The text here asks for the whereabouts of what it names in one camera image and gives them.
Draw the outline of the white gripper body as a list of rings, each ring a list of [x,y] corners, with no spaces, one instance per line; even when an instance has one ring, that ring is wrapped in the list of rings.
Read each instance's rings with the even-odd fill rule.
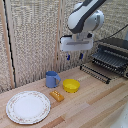
[[[60,50],[63,52],[89,50],[93,47],[92,33],[87,33],[84,40],[74,39],[72,35],[65,35],[60,38]]]

